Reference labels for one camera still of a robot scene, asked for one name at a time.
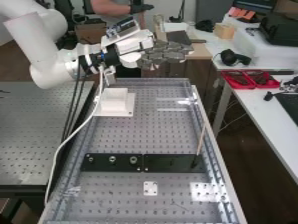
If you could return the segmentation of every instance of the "perforated metal table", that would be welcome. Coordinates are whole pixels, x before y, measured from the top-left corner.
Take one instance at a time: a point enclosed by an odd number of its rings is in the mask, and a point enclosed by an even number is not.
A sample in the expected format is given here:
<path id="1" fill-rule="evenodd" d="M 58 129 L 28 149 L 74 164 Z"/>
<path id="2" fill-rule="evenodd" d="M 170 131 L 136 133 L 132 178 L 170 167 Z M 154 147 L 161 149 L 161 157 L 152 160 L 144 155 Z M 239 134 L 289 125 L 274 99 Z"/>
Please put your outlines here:
<path id="1" fill-rule="evenodd" d="M 69 153 L 44 224 L 246 223 L 207 117 L 187 79 L 118 79 L 136 93 L 132 118 L 93 118 Z M 194 154 L 206 122 L 206 172 L 82 172 L 88 153 Z M 145 195 L 145 182 L 158 193 Z"/>
<path id="2" fill-rule="evenodd" d="M 77 115 L 92 87 L 93 82 L 86 82 Z M 1 197 L 44 192 L 73 88 L 74 83 L 50 90 L 41 90 L 32 82 L 0 83 Z"/>

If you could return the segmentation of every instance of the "white block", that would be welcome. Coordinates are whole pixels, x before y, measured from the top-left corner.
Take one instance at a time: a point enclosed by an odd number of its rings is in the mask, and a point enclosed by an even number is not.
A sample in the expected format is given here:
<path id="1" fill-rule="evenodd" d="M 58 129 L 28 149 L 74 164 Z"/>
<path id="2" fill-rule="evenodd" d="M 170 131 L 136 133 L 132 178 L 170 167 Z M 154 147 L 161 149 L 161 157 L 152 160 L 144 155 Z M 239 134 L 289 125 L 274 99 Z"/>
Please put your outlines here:
<path id="1" fill-rule="evenodd" d="M 125 111 L 125 103 L 128 97 L 128 89 L 106 88 L 101 95 L 102 111 Z"/>

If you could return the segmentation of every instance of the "black cable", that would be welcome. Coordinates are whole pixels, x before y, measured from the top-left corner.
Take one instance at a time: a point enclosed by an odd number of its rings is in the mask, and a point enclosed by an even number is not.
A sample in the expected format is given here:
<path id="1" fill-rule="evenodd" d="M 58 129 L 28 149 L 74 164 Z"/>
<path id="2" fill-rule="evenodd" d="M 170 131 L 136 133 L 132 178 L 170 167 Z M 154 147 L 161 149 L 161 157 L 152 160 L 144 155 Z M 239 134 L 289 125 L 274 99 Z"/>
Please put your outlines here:
<path id="1" fill-rule="evenodd" d="M 72 95 L 70 106 L 69 106 L 69 110 L 68 110 L 68 117 L 66 117 L 66 122 L 65 122 L 65 125 L 64 125 L 64 129 L 62 129 L 61 142 L 66 139 L 66 130 L 68 130 L 68 126 L 69 126 L 70 114 L 72 114 L 74 99 L 76 99 L 76 95 L 77 95 L 78 81 L 80 81 L 80 62 L 78 62 L 76 85 L 74 85 L 74 90 L 73 90 L 73 95 Z"/>
<path id="2" fill-rule="evenodd" d="M 210 62 L 210 66 L 209 66 L 209 72 L 207 72 L 207 82 L 206 82 L 206 88 L 205 88 L 205 93 L 203 93 L 203 98 L 202 100 L 205 101 L 206 95 L 207 95 L 207 86 L 209 86 L 209 82 L 210 82 L 210 76 L 211 76 L 211 66 L 213 66 L 213 60 L 215 59 L 215 57 L 219 55 L 221 53 L 218 53 L 213 58 L 211 58 L 211 62 Z"/>
<path id="3" fill-rule="evenodd" d="M 182 0 L 182 5 L 180 8 L 180 15 L 178 18 L 183 20 L 183 11 L 185 11 L 185 0 Z"/>
<path id="4" fill-rule="evenodd" d="M 76 102 L 74 110 L 73 110 L 73 113 L 72 113 L 70 122 L 69 122 L 69 125 L 68 125 L 66 136 L 69 136 L 69 134 L 70 134 L 72 125 L 73 125 L 73 119 L 74 119 L 74 116 L 76 116 L 76 113 L 77 113 L 78 104 L 80 104 L 80 101 L 81 101 L 81 94 L 82 94 L 85 82 L 86 82 L 86 73 L 85 73 L 85 76 L 84 76 L 84 79 L 82 79 L 82 83 L 81 83 L 81 89 L 80 89 L 80 93 L 78 93 L 78 96 L 77 96 L 77 102 Z"/>

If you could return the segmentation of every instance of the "red container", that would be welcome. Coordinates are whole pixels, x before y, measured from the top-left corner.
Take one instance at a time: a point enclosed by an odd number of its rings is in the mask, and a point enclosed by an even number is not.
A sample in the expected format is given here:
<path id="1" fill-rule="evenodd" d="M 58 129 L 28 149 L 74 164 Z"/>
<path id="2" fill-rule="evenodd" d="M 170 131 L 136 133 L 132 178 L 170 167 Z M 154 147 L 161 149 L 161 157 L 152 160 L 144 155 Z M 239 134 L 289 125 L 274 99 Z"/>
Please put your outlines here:
<path id="1" fill-rule="evenodd" d="M 254 89 L 255 82 L 249 78 L 245 72 L 238 70 L 222 71 L 221 75 L 233 89 Z"/>
<path id="2" fill-rule="evenodd" d="M 251 79 L 255 87 L 259 89 L 279 88 L 281 83 L 271 77 L 271 75 L 261 70 L 243 71 L 245 75 Z"/>

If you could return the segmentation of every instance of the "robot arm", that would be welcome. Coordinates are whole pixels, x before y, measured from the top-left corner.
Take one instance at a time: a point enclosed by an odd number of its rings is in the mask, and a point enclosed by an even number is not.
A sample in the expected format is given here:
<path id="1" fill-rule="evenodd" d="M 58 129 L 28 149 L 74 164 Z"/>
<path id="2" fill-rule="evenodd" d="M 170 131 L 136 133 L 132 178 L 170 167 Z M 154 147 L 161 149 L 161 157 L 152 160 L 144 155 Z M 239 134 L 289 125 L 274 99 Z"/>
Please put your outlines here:
<path id="1" fill-rule="evenodd" d="M 54 41 L 66 32 L 60 12 L 44 9 L 33 0 L 0 0 L 0 13 L 11 18 L 4 25 L 31 61 L 31 76 L 42 89 L 76 80 L 78 69 L 81 74 L 98 74 L 102 65 L 106 82 L 113 83 L 117 65 L 154 70 L 165 61 L 183 62 L 193 51 L 177 43 L 156 42 L 153 33 L 140 30 L 133 18 L 108 28 L 101 44 L 78 44 L 70 51 L 58 51 Z"/>

